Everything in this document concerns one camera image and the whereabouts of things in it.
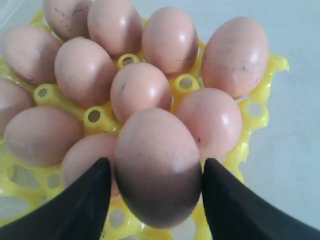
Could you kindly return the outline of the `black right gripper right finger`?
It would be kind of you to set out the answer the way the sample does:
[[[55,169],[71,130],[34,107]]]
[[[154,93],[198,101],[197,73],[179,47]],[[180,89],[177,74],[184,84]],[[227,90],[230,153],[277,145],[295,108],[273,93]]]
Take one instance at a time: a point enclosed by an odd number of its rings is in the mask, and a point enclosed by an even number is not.
[[[208,158],[202,177],[206,220],[215,240],[318,240],[319,230],[274,207]]]

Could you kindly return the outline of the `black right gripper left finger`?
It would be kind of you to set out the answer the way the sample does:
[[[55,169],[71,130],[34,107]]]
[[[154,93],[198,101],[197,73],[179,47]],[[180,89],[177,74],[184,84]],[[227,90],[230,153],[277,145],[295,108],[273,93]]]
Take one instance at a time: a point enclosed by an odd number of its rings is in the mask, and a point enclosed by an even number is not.
[[[111,198],[111,165],[100,158],[63,192],[0,229],[2,240],[98,240]]]

